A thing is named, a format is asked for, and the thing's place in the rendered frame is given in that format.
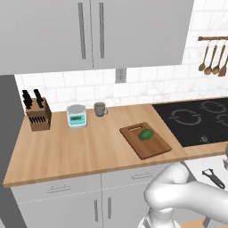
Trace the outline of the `green broccoli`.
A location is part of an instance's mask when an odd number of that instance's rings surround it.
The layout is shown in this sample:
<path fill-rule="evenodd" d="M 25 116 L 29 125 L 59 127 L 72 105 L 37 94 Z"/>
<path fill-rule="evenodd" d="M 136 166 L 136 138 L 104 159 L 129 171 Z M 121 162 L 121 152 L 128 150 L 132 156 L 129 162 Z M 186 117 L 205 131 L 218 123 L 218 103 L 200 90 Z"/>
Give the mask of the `green broccoli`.
<path fill-rule="evenodd" d="M 139 133 L 138 137 L 141 141 L 151 140 L 151 137 L 154 135 L 154 132 L 151 129 L 144 129 Z"/>

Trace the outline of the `brown wooden cutting board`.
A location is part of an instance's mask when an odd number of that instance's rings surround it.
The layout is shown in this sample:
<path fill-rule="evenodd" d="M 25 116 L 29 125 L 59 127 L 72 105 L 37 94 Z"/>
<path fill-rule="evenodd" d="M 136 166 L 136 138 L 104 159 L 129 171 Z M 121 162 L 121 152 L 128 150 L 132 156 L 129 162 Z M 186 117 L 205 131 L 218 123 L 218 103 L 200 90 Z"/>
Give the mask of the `brown wooden cutting board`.
<path fill-rule="evenodd" d="M 141 141 L 139 139 L 138 135 L 144 129 L 151 129 L 154 132 L 150 141 Z M 146 122 L 122 127 L 119 131 L 140 159 L 148 159 L 172 150 L 161 136 Z"/>

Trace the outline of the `white kitchen scale teal display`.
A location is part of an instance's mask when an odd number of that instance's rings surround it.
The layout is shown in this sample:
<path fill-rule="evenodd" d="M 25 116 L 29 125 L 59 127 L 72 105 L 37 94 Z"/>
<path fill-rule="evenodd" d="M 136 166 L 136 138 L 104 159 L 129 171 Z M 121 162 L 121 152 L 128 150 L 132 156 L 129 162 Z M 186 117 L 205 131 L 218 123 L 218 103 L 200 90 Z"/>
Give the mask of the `white kitchen scale teal display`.
<path fill-rule="evenodd" d="M 69 128 L 87 127 L 86 106 L 81 104 L 70 105 L 67 108 L 67 120 Z"/>

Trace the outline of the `grey drawer front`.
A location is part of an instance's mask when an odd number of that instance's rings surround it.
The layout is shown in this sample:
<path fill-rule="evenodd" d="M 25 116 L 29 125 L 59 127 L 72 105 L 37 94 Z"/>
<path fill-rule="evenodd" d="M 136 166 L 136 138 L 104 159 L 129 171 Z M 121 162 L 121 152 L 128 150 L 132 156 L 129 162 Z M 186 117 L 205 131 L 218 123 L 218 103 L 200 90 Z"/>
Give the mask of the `grey drawer front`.
<path fill-rule="evenodd" d="M 169 163 L 104 173 L 102 174 L 102 188 L 109 189 L 135 183 L 150 182 L 167 166 L 169 166 Z M 150 178 L 132 179 L 132 176 L 135 174 L 143 175 L 146 173 L 153 173 L 153 176 Z"/>
<path fill-rule="evenodd" d="M 46 190 L 50 189 L 52 186 L 54 188 L 58 188 L 62 187 L 63 185 L 70 186 L 70 190 L 55 193 L 46 193 Z M 100 175 L 86 175 L 50 182 L 27 184 L 11 188 L 12 194 L 18 203 L 50 199 L 74 193 L 97 191 L 100 189 Z"/>

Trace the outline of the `wooden knife block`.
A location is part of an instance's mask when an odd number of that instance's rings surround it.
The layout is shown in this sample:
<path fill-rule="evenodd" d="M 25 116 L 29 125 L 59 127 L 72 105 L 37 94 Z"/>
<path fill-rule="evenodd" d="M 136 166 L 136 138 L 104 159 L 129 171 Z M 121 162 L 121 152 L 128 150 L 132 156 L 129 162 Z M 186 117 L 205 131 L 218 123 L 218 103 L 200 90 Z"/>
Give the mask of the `wooden knife block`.
<path fill-rule="evenodd" d="M 51 127 L 52 112 L 45 98 L 41 104 L 43 105 L 43 108 L 40 108 L 37 99 L 33 98 L 32 106 L 26 110 L 30 127 L 33 132 L 49 130 Z"/>

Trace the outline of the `black hob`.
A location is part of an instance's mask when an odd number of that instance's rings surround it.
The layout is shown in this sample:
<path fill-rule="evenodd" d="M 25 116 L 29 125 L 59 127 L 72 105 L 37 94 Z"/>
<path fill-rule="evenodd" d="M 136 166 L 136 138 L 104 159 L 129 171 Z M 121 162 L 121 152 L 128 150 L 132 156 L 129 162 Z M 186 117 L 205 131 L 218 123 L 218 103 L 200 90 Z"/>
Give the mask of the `black hob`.
<path fill-rule="evenodd" d="M 228 98 L 153 104 L 183 147 L 228 141 Z"/>

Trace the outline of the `grey upper cupboard door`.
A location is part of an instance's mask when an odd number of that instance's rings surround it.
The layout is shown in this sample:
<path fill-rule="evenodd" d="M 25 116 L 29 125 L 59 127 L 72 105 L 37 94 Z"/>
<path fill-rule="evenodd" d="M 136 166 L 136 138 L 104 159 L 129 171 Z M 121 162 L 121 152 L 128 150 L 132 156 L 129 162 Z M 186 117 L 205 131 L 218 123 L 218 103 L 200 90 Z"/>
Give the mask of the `grey upper cupboard door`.
<path fill-rule="evenodd" d="M 78 3 L 83 3 L 85 60 Z M 89 0 L 0 0 L 0 75 L 92 67 Z"/>
<path fill-rule="evenodd" d="M 194 0 L 91 0 L 95 69 L 179 65 Z M 104 59 L 99 3 L 104 6 Z"/>

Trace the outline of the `grey cupboard door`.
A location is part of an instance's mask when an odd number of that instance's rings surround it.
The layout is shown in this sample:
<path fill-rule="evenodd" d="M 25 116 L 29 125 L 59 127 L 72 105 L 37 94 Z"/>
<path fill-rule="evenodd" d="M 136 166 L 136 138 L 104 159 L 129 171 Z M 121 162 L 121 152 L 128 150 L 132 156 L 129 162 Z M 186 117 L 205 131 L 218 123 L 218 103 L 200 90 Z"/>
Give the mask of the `grey cupboard door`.
<path fill-rule="evenodd" d="M 147 183 L 139 183 L 102 191 L 103 228 L 138 228 L 149 207 L 143 193 Z M 112 198 L 108 219 L 108 197 Z"/>
<path fill-rule="evenodd" d="M 85 60 L 78 3 L 83 3 Z M 0 75 L 92 67 L 89 0 L 0 0 Z"/>
<path fill-rule="evenodd" d="M 179 65 L 194 0 L 91 0 L 95 69 Z M 104 59 L 99 3 L 104 6 Z"/>
<path fill-rule="evenodd" d="M 98 222 L 94 219 L 98 201 Z M 91 191 L 19 204 L 27 228 L 102 228 L 102 192 Z"/>

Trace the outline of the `grey lower cupboard door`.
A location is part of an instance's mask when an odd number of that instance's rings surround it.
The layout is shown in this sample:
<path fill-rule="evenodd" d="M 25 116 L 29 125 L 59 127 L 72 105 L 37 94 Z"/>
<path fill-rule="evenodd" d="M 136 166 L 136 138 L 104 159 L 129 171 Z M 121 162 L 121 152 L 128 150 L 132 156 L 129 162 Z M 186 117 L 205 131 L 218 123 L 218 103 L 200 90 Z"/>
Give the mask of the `grey lower cupboard door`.
<path fill-rule="evenodd" d="M 149 207 L 143 193 L 147 183 L 139 183 L 102 191 L 103 228 L 138 228 Z M 108 197 L 112 198 L 108 219 Z"/>
<path fill-rule="evenodd" d="M 98 222 L 94 219 L 98 201 Z M 19 204 L 27 228 L 102 228 L 102 192 L 91 191 Z"/>

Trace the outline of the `hanging wooden spoon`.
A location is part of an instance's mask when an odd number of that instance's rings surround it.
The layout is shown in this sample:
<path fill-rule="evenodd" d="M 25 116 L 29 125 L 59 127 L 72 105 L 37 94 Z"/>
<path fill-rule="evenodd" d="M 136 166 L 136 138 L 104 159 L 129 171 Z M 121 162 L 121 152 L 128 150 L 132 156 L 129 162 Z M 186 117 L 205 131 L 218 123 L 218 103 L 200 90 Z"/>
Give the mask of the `hanging wooden spoon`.
<path fill-rule="evenodd" d="M 203 71 L 206 68 L 205 61 L 206 61 L 206 58 L 208 55 L 209 42 L 210 41 L 208 41 L 208 45 L 207 45 L 206 50 L 205 50 L 203 62 L 199 65 L 199 71 Z"/>
<path fill-rule="evenodd" d="M 215 54 L 216 54 L 216 49 L 217 49 L 217 45 L 215 45 L 215 47 L 214 47 L 214 50 L 213 50 L 213 53 L 212 53 L 212 57 L 211 57 L 211 63 L 213 62 L 213 60 L 214 60 L 214 57 L 215 57 Z M 208 67 L 206 67 L 205 68 L 205 70 L 204 70 L 204 73 L 208 76 L 208 75 L 210 75 L 211 74 L 211 72 L 212 72 L 212 64 L 209 64 L 209 66 Z"/>
<path fill-rule="evenodd" d="M 220 65 L 220 62 L 222 60 L 222 57 L 223 57 L 223 54 L 224 54 L 224 49 L 225 49 L 226 45 L 224 44 L 223 47 L 222 47 L 222 50 L 221 50 L 221 53 L 220 53 L 220 57 L 219 57 L 219 60 L 218 60 L 218 63 L 217 65 L 213 68 L 212 72 L 214 75 L 218 74 L 220 68 L 219 68 L 219 65 Z"/>

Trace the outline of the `dark grey tall fridge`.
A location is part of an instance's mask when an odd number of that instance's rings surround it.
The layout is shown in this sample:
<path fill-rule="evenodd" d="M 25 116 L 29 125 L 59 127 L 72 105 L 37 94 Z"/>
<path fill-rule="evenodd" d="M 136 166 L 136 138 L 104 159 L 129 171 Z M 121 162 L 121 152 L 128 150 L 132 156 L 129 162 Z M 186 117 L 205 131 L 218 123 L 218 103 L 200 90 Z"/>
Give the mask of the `dark grey tall fridge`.
<path fill-rule="evenodd" d="M 0 218 L 5 228 L 26 228 L 11 189 L 3 187 L 23 118 L 14 75 L 0 76 Z"/>

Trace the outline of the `hanging wooden spatula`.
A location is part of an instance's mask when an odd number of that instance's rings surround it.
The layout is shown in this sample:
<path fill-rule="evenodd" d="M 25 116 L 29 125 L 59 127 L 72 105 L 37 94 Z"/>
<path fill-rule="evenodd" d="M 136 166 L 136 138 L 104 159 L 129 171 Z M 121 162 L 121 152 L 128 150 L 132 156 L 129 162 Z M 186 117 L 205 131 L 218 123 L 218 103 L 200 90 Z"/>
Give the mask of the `hanging wooden spatula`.
<path fill-rule="evenodd" d="M 225 63 L 224 63 L 224 66 L 220 69 L 219 73 L 218 73 L 218 76 L 219 77 L 224 77 L 225 74 L 226 74 L 226 65 L 228 63 L 228 54 L 227 54 L 227 57 L 226 57 L 226 60 L 225 60 Z"/>

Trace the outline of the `black vegetable peeler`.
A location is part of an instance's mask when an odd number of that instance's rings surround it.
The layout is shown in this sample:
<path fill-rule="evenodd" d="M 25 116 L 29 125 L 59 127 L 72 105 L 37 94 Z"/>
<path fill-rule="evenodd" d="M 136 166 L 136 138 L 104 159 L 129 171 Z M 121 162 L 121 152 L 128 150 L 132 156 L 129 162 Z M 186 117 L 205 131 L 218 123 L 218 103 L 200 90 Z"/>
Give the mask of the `black vegetable peeler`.
<path fill-rule="evenodd" d="M 202 174 L 208 177 L 220 189 L 225 189 L 225 184 L 215 175 L 214 170 L 212 168 L 203 170 Z"/>

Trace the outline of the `grey wall outlet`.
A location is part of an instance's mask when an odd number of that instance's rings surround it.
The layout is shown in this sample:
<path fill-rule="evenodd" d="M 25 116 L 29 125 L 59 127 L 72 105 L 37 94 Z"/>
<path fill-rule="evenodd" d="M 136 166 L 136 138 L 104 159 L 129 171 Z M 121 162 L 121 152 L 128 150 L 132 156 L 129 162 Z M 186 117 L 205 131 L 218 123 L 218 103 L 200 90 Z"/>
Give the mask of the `grey wall outlet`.
<path fill-rule="evenodd" d="M 126 69 L 116 69 L 116 83 L 126 82 Z"/>

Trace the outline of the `wooden utensil rail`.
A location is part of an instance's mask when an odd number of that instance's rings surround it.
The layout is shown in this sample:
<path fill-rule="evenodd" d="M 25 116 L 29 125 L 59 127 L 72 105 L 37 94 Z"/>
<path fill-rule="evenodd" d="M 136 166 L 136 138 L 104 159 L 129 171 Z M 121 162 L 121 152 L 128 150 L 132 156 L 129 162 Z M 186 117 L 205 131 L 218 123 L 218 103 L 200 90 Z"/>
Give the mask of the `wooden utensil rail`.
<path fill-rule="evenodd" d="M 228 40 L 226 37 L 198 37 L 198 41 Z"/>

